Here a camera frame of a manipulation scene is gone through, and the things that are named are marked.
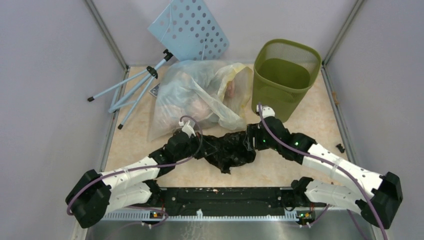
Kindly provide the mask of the black trash bag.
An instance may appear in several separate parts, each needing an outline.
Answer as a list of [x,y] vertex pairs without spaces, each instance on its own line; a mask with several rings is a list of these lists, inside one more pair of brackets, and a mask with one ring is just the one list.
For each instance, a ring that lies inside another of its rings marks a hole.
[[230,174],[231,168],[250,164],[256,158],[256,151],[246,146],[246,138],[245,131],[226,133],[220,137],[204,135],[196,158],[204,158],[222,174]]

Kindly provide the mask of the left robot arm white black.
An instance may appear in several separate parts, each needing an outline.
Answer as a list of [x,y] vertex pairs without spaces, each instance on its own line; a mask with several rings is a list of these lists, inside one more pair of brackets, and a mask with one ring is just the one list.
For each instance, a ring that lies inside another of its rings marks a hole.
[[154,180],[197,156],[202,143],[202,133],[179,130],[133,164],[107,172],[86,171],[65,198],[66,213],[87,229],[115,210],[144,203],[156,206],[161,194]]

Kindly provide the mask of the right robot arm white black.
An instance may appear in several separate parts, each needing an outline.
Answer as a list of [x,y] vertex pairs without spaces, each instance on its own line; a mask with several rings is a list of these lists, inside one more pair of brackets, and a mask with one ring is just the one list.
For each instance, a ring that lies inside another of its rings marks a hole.
[[248,124],[248,149],[278,152],[294,161],[327,175],[340,186],[330,186],[310,177],[292,182],[293,200],[299,206],[310,202],[325,203],[360,214],[368,223],[378,226],[378,215],[384,229],[389,229],[403,201],[401,181],[393,172],[380,174],[357,166],[330,152],[315,139],[303,133],[291,133],[282,122],[269,116],[264,122]]

